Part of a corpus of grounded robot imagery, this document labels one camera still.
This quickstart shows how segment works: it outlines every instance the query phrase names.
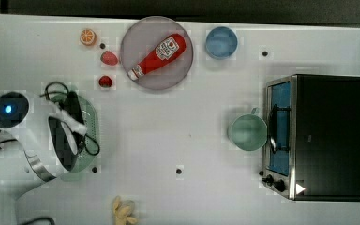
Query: orange slice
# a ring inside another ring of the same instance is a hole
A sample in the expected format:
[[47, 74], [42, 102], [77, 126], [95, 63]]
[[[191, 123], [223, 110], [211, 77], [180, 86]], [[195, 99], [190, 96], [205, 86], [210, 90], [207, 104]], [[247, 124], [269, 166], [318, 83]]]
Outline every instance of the orange slice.
[[96, 43], [96, 33], [91, 29], [85, 29], [81, 33], [81, 43], [86, 46], [91, 46]]

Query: ketchup bottle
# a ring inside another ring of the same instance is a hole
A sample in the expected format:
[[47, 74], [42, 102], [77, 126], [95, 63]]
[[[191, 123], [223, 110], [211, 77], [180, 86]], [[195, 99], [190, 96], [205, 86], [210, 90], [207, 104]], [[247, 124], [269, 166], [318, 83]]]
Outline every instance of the ketchup bottle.
[[139, 64], [127, 73], [131, 80], [137, 80], [148, 73], [163, 68], [178, 58], [186, 49], [186, 41], [179, 34], [167, 36]]

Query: oven handle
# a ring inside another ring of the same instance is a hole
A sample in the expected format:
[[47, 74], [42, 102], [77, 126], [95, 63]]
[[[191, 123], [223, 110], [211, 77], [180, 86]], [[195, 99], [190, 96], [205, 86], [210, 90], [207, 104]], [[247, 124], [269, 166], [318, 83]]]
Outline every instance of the oven handle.
[[271, 109], [270, 116], [268, 118], [268, 140], [270, 142], [271, 151], [275, 154], [278, 150], [276, 145], [276, 138], [277, 138], [277, 111], [286, 111], [288, 112], [288, 123], [291, 123], [291, 107], [280, 108], [275, 104]]

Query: oven knob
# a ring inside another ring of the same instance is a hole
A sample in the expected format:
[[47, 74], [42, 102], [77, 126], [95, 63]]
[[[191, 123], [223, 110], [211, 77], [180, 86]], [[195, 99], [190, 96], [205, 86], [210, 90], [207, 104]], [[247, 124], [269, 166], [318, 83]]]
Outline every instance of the oven knob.
[[272, 175], [267, 175], [265, 178], [262, 179], [262, 181], [265, 182], [267, 186], [272, 186], [274, 182], [274, 178]]
[[285, 182], [283, 182], [283, 180], [278, 180], [274, 182], [274, 188], [276, 188], [280, 192], [283, 192], [286, 189]]

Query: round plate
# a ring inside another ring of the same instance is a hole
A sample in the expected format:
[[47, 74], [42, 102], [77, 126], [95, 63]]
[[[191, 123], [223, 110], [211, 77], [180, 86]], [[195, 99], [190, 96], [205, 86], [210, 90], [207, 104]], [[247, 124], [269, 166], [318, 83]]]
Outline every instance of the round plate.
[[170, 64], [148, 73], [134, 81], [135, 83], [153, 90], [163, 90], [177, 85], [191, 69], [194, 51], [186, 30], [179, 23], [166, 17], [147, 17], [136, 22], [127, 30], [122, 40], [120, 55], [122, 66], [127, 74], [165, 37], [174, 33], [184, 37], [186, 50]]

